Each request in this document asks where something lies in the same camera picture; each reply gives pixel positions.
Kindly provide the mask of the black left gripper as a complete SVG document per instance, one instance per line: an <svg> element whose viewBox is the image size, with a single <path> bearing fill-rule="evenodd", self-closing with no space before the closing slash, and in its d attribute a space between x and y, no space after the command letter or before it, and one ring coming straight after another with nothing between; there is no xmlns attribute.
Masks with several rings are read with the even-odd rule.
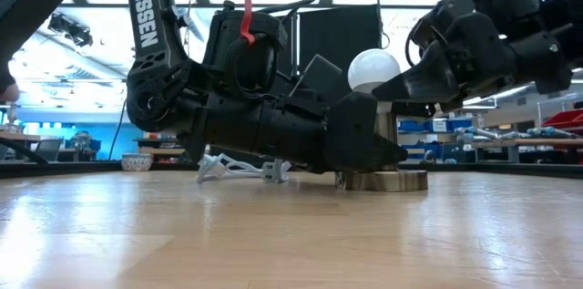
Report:
<svg viewBox="0 0 583 289"><path fill-rule="evenodd" d="M407 150L374 133L376 99L353 92L331 106L301 98L255 100L212 94L177 132L191 158L207 145L301 164L307 171L375 170L396 165Z"/></svg>

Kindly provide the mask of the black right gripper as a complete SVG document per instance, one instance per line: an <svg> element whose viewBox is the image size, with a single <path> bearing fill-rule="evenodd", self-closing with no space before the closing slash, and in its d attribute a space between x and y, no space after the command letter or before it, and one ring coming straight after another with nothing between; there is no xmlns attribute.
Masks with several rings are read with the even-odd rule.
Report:
<svg viewBox="0 0 583 289"><path fill-rule="evenodd" d="M445 38L446 55L444 46L434 42L417 65L373 89L377 99L393 102L392 113L430 119L435 106L426 103L461 103L518 85L516 55L487 15L456 17Z"/></svg>

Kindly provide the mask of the white lightbulb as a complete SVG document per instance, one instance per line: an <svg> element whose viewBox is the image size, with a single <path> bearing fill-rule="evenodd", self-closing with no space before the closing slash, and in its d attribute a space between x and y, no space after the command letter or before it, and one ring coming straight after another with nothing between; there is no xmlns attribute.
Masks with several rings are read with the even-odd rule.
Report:
<svg viewBox="0 0 583 289"><path fill-rule="evenodd" d="M372 48L353 59L347 80L352 91L371 94L375 88L400 74L401 68L395 57L383 49Z"/></svg>

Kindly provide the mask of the blue storage bin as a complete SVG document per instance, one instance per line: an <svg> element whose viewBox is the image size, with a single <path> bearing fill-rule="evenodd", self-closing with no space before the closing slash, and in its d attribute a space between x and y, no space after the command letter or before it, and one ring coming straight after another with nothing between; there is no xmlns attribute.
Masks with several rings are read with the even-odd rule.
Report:
<svg viewBox="0 0 583 289"><path fill-rule="evenodd" d="M398 119L397 128L399 132L454 132L459 128L468 128L473 125L471 119L429 119L425 121L415 121L410 119Z"/></svg>

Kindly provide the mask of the black partition panel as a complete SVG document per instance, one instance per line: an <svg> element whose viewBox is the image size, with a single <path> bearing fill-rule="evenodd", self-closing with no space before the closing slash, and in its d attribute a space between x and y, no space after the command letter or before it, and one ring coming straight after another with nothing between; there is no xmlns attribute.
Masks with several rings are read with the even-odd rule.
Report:
<svg viewBox="0 0 583 289"><path fill-rule="evenodd" d="M315 55L342 71L339 97L352 92L348 68L361 52L382 41L382 21L377 5L357 5L299 13L283 22L288 34L286 48L278 55L278 70L287 77L302 74Z"/></svg>

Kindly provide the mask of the wooden workbench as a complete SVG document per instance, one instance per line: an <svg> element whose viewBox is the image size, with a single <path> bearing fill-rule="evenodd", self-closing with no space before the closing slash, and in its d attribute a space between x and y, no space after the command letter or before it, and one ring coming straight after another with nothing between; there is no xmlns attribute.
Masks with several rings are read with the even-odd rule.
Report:
<svg viewBox="0 0 583 289"><path fill-rule="evenodd" d="M573 152L577 157L578 149L583 149L583 139L492 139L472 143L472 148L476 152L476 161L483 158L485 149L506 148L507 161L510 163L519 163L519 148L524 146L559 148L568 153Z"/></svg>

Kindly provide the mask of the red storage bin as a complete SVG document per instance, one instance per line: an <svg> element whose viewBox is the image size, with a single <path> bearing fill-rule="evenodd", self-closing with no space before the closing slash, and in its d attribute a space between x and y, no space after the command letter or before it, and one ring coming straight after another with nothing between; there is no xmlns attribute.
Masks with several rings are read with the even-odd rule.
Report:
<svg viewBox="0 0 583 289"><path fill-rule="evenodd" d="M553 127L583 136L583 108L561 111L542 123L543 127Z"/></svg>

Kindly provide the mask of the black hanging spotlight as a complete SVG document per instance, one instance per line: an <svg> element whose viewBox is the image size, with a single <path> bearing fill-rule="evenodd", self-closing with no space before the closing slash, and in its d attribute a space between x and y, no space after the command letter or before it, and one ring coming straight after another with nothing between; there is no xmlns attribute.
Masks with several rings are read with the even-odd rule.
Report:
<svg viewBox="0 0 583 289"><path fill-rule="evenodd" d="M90 34L90 28L82 26L61 14L52 14L49 19L48 29L73 42L75 46L92 46L94 41Z"/></svg>

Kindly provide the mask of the person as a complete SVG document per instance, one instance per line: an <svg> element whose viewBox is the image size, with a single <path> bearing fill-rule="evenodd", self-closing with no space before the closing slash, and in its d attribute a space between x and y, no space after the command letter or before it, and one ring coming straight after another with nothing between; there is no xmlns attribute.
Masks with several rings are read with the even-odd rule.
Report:
<svg viewBox="0 0 583 289"><path fill-rule="evenodd" d="M0 94L0 101L2 102L16 102L20 96L20 90L17 84L12 84Z"/></svg>

